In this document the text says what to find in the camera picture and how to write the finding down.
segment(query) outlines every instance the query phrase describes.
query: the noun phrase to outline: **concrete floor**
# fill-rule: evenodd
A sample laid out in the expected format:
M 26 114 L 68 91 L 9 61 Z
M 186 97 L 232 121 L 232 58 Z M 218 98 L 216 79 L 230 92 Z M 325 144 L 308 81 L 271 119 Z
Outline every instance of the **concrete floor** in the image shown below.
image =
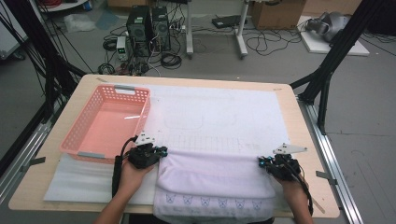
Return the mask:
M 72 12 L 82 11 L 75 9 L 64 13 Z M 99 21 L 107 12 L 97 8 L 84 13 L 93 21 Z M 124 23 L 124 19 L 115 19 L 113 24 L 102 30 L 66 36 L 96 71 L 97 66 L 104 62 L 103 37 Z M 314 72 L 326 56 L 308 53 L 300 42 L 289 44 L 286 49 L 269 56 L 260 56 L 248 49 L 248 56 L 241 61 L 232 35 L 196 32 L 193 38 L 195 53 L 192 60 L 181 51 L 181 67 L 177 70 L 159 67 L 161 77 L 291 83 Z M 396 53 L 395 42 L 386 44 L 377 39 L 369 40 Z M 393 158 L 396 156 L 393 150 L 396 148 L 396 119 L 392 118 L 396 114 L 396 101 L 392 100 L 396 95 L 395 57 L 364 40 L 361 43 L 370 55 L 345 57 L 332 78 L 326 131 L 364 223 L 396 223 L 395 180 L 392 178 Z M 269 42 L 269 47 L 281 48 L 284 44 Z M 88 71 L 70 47 L 65 47 L 65 50 L 72 64 Z M 148 77 L 158 75 L 155 70 L 147 72 Z M 0 121 L 3 126 L 0 129 L 0 157 L 43 102 L 44 97 L 29 60 L 0 63 Z M 97 216 L 96 213 L 11 211 L 7 202 L 12 191 L 0 205 L 2 223 L 87 223 Z M 315 219 L 315 222 L 347 223 L 347 219 L 342 213 L 339 218 Z M 277 218 L 276 223 L 292 223 L 292 220 Z

